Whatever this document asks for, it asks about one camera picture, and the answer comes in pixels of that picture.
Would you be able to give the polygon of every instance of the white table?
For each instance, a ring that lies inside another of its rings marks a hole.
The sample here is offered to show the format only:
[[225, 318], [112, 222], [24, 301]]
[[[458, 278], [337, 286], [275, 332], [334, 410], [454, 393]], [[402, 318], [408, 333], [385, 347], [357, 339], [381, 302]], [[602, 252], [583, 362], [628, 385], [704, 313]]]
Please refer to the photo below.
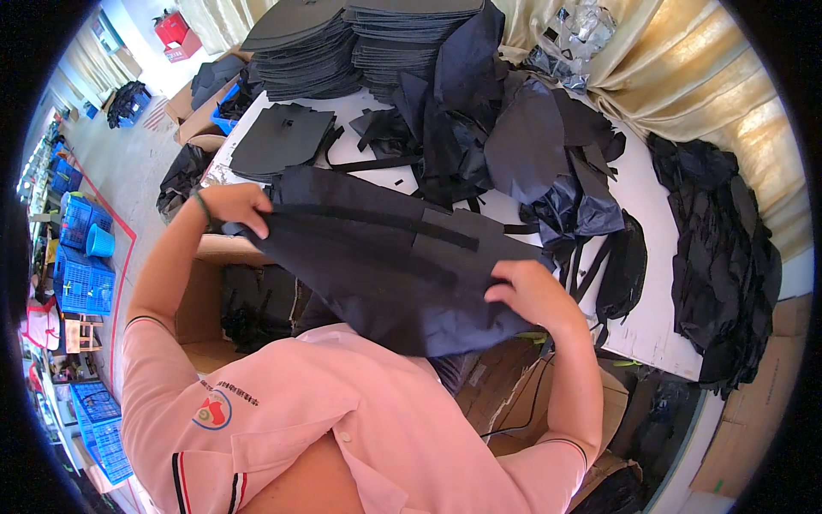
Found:
[[[374, 100], [367, 90], [334, 100], [292, 100], [277, 102], [291, 104], [296, 102], [318, 111], [335, 111], [337, 125], [344, 126], [342, 137], [331, 147], [329, 159], [334, 164], [343, 164], [359, 160], [373, 160], [374, 153], [370, 147], [360, 152], [357, 149], [359, 135], [349, 126], [349, 122], [363, 114], [363, 109], [389, 109], [390, 106]], [[270, 107], [263, 92], [254, 100], [248, 111], [238, 121], [237, 126], [226, 138], [223, 146], [217, 151], [210, 167], [203, 175], [202, 185], [251, 182], [239, 178], [231, 171], [232, 153], [237, 144], [248, 133], [260, 111]], [[639, 139], [623, 123], [614, 123], [627, 137], [625, 154], [611, 163], [619, 169], [618, 182], [609, 180], [611, 193], [620, 206], [634, 216], [643, 227], [645, 244], [648, 247], [648, 269], [640, 302], [628, 315], [624, 323], [610, 321], [610, 336], [603, 348], [628, 359], [635, 359], [680, 377], [698, 380], [702, 367], [702, 357], [696, 353], [691, 343], [673, 331], [673, 301], [671, 285], [673, 283], [672, 259], [677, 253], [677, 226], [674, 223], [671, 209], [667, 204], [667, 190], [657, 182], [653, 172], [650, 154], [644, 141]], [[417, 189], [410, 166], [394, 169], [374, 169], [355, 172], [359, 178], [411, 194]], [[403, 182], [395, 186], [400, 179]], [[482, 195], [486, 202], [481, 206], [482, 213], [489, 218], [505, 224], [520, 224], [519, 203], [511, 197], [492, 190]], [[455, 204], [455, 208], [468, 208], [467, 202]], [[538, 234], [511, 235], [526, 243], [542, 246]], [[594, 238], [585, 245], [580, 271], [584, 272], [602, 245], [604, 237]], [[593, 316], [596, 292], [602, 281], [602, 272], [607, 261], [603, 263], [597, 278], [591, 284], [589, 292], [580, 302], [580, 307], [589, 317]]]

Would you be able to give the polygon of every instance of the logo on shirt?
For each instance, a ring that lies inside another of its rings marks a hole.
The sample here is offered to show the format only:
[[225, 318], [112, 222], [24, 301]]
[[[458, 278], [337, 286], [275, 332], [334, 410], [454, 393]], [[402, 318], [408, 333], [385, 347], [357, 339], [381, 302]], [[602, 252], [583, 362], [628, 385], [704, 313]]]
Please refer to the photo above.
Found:
[[214, 389], [209, 392], [192, 421], [208, 430], [220, 430], [231, 421], [231, 402], [222, 391]]

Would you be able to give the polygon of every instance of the black cable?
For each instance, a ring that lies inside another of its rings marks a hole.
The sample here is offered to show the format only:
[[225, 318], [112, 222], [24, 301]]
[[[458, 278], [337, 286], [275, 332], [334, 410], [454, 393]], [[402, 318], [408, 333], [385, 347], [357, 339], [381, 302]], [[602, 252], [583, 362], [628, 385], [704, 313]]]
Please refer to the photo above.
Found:
[[537, 380], [537, 390], [533, 394], [533, 403], [531, 404], [531, 415], [528, 417], [528, 421], [524, 425], [522, 425], [521, 427], [499, 428], [498, 430], [494, 430], [494, 431], [489, 432], [489, 433], [484, 433], [483, 435], [479, 436], [481, 439], [497, 435], [498, 433], [508, 433], [508, 432], [514, 432], [515, 430], [522, 430], [523, 428], [527, 428], [528, 425], [531, 424], [531, 422], [533, 421], [533, 412], [537, 409], [537, 397], [539, 396], [539, 386], [540, 386], [540, 384], [543, 383], [543, 376], [545, 376], [545, 370], [548, 369], [548, 365], [553, 360], [554, 360], [554, 355], [552, 355], [551, 358], [548, 360], [548, 362], [545, 363], [545, 366], [543, 366], [543, 371], [539, 374], [539, 380]]

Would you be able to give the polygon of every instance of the blue plastic crate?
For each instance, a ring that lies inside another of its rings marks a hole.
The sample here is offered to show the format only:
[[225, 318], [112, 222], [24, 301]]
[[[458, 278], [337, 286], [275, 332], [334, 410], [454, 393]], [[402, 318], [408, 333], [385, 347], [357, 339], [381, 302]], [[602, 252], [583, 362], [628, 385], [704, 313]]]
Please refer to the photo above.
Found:
[[96, 223], [106, 232], [111, 232], [112, 222], [111, 215], [103, 207], [82, 197], [69, 197], [66, 214], [62, 218], [60, 244], [85, 250], [91, 225]]
[[[240, 91], [240, 85], [234, 84], [234, 86], [229, 90], [228, 93], [225, 94], [223, 99], [219, 102], [219, 104], [224, 103], [227, 100], [231, 100], [231, 98], [236, 95]], [[219, 116], [219, 104], [217, 105], [217, 109], [214, 109], [214, 112], [211, 113], [211, 122], [219, 127], [223, 134], [226, 136], [231, 133], [234, 127], [237, 126], [237, 121], [235, 119], [225, 119]]]
[[132, 476], [122, 450], [122, 412], [102, 382], [72, 383], [72, 401], [83, 444], [112, 485]]
[[65, 192], [74, 192], [80, 189], [80, 182], [83, 181], [83, 174], [72, 168], [65, 160], [60, 159], [54, 170], [52, 180], [52, 191], [58, 195]]
[[134, 127], [137, 119], [140, 118], [145, 108], [148, 107], [149, 102], [151, 102], [151, 97], [148, 93], [134, 95], [132, 98], [132, 113], [128, 115], [128, 118], [120, 117], [120, 127]]
[[87, 257], [91, 261], [92, 272], [89, 281], [89, 298], [85, 314], [108, 316], [114, 299], [114, 279], [116, 274], [99, 257]]
[[59, 152], [59, 151], [60, 151], [60, 150], [62, 150], [62, 149], [63, 149], [63, 144], [62, 144], [61, 142], [60, 142], [60, 143], [58, 143], [58, 144], [56, 144], [56, 145], [54, 145], [54, 148], [52, 149], [52, 157], [54, 157], [55, 155], [57, 155], [57, 152]]
[[54, 293], [65, 313], [108, 316], [116, 274], [97, 257], [58, 245], [54, 265]]

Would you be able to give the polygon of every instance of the concrete floor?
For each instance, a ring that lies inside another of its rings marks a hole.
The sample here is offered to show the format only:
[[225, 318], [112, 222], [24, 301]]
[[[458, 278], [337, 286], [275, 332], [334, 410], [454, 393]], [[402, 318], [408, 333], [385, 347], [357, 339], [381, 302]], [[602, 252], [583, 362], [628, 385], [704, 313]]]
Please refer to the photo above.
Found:
[[[85, 179], [81, 191], [95, 194], [114, 218], [115, 251], [110, 265], [117, 272], [111, 316], [100, 334], [103, 349], [95, 353], [100, 379], [119, 399], [122, 391], [122, 333], [126, 310], [140, 268], [164, 229], [155, 207], [160, 180], [180, 151], [177, 129], [163, 113], [164, 97], [154, 97], [134, 127], [109, 128], [104, 113], [81, 116], [65, 134]], [[109, 495], [125, 512], [147, 512], [142, 487], [134, 477]]]

